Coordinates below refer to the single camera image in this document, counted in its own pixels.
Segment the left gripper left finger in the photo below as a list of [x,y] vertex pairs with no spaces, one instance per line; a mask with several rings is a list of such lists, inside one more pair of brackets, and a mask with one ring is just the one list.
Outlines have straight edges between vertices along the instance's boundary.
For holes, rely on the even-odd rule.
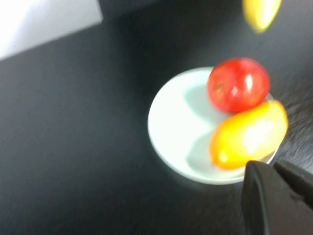
[[313,211],[266,163],[246,164],[241,205],[248,235],[313,233]]

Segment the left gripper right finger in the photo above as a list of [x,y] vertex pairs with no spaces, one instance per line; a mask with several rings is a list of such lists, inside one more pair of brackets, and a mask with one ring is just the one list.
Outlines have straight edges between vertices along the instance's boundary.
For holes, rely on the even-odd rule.
[[287,161],[273,165],[276,172],[298,195],[307,208],[313,210],[313,174]]

